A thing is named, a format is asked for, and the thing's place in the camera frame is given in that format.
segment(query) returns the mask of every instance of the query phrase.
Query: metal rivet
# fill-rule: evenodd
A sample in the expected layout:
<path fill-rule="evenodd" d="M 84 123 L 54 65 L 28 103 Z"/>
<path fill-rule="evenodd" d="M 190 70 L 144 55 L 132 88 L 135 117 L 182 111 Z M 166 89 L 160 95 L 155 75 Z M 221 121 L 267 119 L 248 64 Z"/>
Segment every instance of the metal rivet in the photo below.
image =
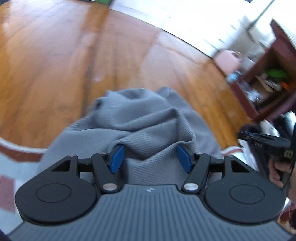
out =
<path fill-rule="evenodd" d="M 196 183 L 186 183 L 183 187 L 187 191 L 195 191 L 198 189 L 198 185 Z"/>
<path fill-rule="evenodd" d="M 117 189 L 117 185 L 115 183 L 105 183 L 103 189 L 106 191 L 114 191 Z"/>

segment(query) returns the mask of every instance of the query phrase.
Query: finger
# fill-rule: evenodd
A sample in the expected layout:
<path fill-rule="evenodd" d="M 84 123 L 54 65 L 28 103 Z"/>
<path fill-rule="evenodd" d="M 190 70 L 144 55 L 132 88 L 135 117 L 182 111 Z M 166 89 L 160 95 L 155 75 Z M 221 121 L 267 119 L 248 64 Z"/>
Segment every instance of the finger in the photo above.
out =
<path fill-rule="evenodd" d="M 268 167 L 269 167 L 270 176 L 273 177 L 276 180 L 280 180 L 281 177 L 280 177 L 277 169 L 274 167 L 274 162 L 273 161 L 268 162 Z"/>
<path fill-rule="evenodd" d="M 275 168 L 282 171 L 282 172 L 287 172 L 290 173 L 291 169 L 290 166 L 291 164 L 287 163 L 287 162 L 276 162 L 274 164 Z"/>
<path fill-rule="evenodd" d="M 270 179 L 270 181 L 275 184 L 276 186 L 278 186 L 279 188 L 282 188 L 284 186 L 283 182 L 279 181 L 279 180 L 275 180 L 275 179 Z"/>

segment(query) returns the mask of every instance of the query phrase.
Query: gray knit fabric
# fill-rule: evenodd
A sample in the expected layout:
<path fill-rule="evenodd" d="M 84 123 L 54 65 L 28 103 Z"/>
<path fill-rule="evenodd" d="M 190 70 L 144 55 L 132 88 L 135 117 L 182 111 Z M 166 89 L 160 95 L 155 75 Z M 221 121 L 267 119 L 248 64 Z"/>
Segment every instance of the gray knit fabric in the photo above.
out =
<path fill-rule="evenodd" d="M 67 127 L 40 161 L 39 172 L 68 154 L 89 158 L 124 144 L 129 184 L 177 184 L 187 174 L 176 157 L 184 144 L 194 152 L 221 157 L 209 127 L 174 90 L 163 87 L 108 91 L 98 98 L 89 115 Z M 81 175 L 91 181 L 90 173 Z"/>

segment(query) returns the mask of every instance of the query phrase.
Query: hardwood floorboard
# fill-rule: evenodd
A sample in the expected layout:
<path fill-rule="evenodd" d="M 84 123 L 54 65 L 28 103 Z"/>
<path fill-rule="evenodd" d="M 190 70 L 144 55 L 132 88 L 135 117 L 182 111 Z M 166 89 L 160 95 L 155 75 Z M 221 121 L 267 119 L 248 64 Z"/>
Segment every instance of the hardwood floorboard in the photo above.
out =
<path fill-rule="evenodd" d="M 212 60 L 150 24 L 76 0 L 0 6 L 0 136 L 46 148 L 107 90 L 175 89 L 222 148 L 250 122 Z"/>

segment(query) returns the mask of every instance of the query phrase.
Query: black handheld device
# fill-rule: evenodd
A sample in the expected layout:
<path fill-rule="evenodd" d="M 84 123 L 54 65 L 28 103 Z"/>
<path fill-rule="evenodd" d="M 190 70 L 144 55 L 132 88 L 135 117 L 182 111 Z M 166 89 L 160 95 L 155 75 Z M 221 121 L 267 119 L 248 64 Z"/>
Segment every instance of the black handheld device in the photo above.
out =
<path fill-rule="evenodd" d="M 291 140 L 271 135 L 251 133 L 247 131 L 241 131 L 238 134 L 238 139 L 245 140 L 250 146 L 272 156 L 273 161 L 284 161 L 291 164 L 290 173 L 282 173 L 279 171 L 281 180 L 284 183 L 283 188 L 287 192 L 289 188 L 289 180 L 296 162 L 296 124 L 294 125 L 294 131 Z"/>
<path fill-rule="evenodd" d="M 176 185 L 119 185 L 124 146 L 87 159 L 68 155 L 15 195 L 24 222 L 12 241 L 202 240 L 279 241 L 286 194 L 234 156 L 216 159 L 178 145 L 188 174 Z M 94 184 L 80 178 L 91 172 Z M 206 186 L 213 172 L 222 178 Z"/>

